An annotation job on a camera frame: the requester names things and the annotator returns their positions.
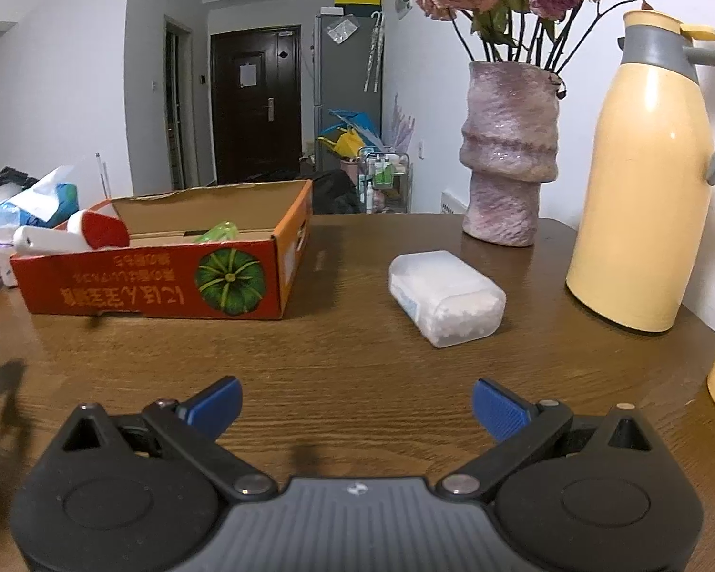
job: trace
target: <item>white plastic box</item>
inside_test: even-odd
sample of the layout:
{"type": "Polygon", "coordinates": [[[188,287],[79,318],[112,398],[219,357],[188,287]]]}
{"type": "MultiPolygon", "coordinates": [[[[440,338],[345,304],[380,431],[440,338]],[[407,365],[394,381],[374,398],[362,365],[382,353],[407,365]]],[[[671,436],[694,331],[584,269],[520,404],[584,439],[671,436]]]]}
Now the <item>white plastic box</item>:
{"type": "Polygon", "coordinates": [[[398,257],[389,291],[437,348],[492,336],[505,312],[505,292],[450,252],[398,257]]]}

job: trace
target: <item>thermos lid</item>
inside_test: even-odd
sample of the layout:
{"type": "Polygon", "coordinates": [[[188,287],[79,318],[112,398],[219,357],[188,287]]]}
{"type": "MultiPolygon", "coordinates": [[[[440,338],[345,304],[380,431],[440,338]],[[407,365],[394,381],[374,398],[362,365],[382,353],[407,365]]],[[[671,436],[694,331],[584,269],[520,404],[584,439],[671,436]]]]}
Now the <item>thermos lid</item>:
{"type": "Polygon", "coordinates": [[[694,41],[715,41],[715,28],[684,23],[675,17],[665,15],[664,12],[656,10],[631,10],[626,12],[623,18],[625,19],[626,28],[631,26],[654,26],[669,30],[675,34],[682,34],[687,39],[694,41]]]}

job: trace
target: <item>dark wooden door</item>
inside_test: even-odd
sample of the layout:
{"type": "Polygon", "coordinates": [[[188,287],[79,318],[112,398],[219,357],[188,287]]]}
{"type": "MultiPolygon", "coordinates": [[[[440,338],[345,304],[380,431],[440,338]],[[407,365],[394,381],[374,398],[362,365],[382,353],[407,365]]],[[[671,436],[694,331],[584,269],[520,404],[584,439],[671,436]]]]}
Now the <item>dark wooden door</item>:
{"type": "Polygon", "coordinates": [[[299,171],[299,27],[212,36],[212,106],[219,184],[299,171]]]}

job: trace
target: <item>pumpkin print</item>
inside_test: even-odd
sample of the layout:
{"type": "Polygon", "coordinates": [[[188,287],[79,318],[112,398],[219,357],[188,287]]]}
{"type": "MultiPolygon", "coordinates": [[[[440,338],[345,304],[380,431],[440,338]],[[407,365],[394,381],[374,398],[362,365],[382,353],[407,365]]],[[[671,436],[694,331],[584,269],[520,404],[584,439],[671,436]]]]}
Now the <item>pumpkin print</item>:
{"type": "Polygon", "coordinates": [[[265,269],[246,252],[218,249],[200,262],[196,286],[207,305],[240,316],[255,311],[265,298],[265,269]]]}

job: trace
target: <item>paper notice on door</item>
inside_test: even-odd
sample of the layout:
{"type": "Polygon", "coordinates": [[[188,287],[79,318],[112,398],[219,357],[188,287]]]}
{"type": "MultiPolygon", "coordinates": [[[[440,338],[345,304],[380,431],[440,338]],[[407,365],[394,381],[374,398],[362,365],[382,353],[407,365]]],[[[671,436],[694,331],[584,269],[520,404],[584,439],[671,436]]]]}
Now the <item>paper notice on door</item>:
{"type": "Polygon", "coordinates": [[[257,85],[257,64],[242,64],[238,70],[242,88],[251,88],[257,85]]]}

